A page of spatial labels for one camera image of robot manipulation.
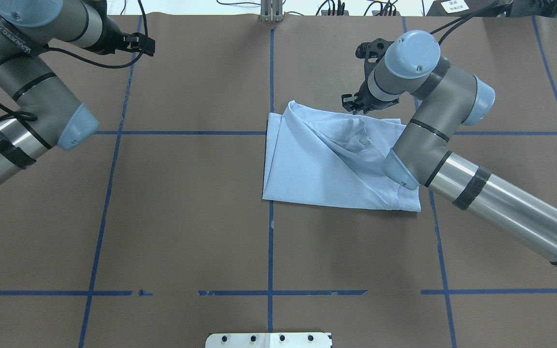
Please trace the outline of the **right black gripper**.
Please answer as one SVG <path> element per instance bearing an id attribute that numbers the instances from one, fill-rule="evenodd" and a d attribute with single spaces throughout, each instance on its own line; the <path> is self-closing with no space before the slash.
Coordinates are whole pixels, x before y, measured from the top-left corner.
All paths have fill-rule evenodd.
<path id="1" fill-rule="evenodd" d="M 365 80 L 358 92 L 342 95 L 342 106 L 347 112 L 354 115 L 362 112 L 365 115 L 399 104 L 398 95 L 385 92 L 375 78 L 375 70 L 389 46 L 389 43 L 361 43 L 356 48 L 354 55 L 363 60 Z"/>

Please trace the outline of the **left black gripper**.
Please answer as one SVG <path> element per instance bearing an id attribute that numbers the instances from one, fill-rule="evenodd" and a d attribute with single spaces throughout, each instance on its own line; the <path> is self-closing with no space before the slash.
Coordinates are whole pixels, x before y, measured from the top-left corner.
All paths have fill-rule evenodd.
<path id="1" fill-rule="evenodd" d="M 114 54 L 117 50 L 154 57 L 156 42 L 145 33 L 124 33 L 111 18 L 104 17 L 100 35 L 100 55 Z"/>

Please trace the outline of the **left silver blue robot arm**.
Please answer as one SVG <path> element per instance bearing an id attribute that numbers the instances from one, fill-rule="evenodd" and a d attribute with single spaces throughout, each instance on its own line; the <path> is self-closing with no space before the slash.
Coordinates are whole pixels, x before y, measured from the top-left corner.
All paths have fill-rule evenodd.
<path id="1" fill-rule="evenodd" d="M 98 55 L 118 50 L 152 57 L 155 40 L 125 33 L 107 16 L 105 0 L 0 0 L 0 185 L 54 147 L 81 145 L 99 121 L 41 59 L 59 52 L 89 62 L 59 40 Z"/>

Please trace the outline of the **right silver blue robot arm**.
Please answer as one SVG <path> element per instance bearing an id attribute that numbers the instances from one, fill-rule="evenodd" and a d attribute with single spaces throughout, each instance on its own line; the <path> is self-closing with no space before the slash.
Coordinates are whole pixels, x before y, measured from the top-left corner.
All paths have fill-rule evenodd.
<path id="1" fill-rule="evenodd" d="M 557 207 L 449 145 L 461 126 L 473 126 L 489 113 L 494 89 L 446 57 L 440 42 L 422 29 L 393 41 L 362 42 L 354 55 L 363 61 L 363 83 L 342 95 L 347 112 L 384 110 L 405 94 L 419 102 L 382 159 L 381 172 L 402 188 L 430 189 L 557 269 Z"/>

